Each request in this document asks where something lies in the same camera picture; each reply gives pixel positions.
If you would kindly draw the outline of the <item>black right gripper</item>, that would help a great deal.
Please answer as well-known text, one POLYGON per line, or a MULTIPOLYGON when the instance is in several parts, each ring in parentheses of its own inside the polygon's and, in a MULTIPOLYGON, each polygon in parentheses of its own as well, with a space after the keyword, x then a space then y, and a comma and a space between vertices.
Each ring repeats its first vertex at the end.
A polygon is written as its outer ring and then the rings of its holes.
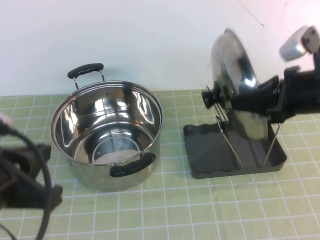
POLYGON ((231 99, 233 110, 267 116, 270 124, 282 124, 294 116, 290 100, 292 80, 300 73, 299 66, 287 67, 284 77, 271 77, 259 85, 258 91, 237 95, 231 99))

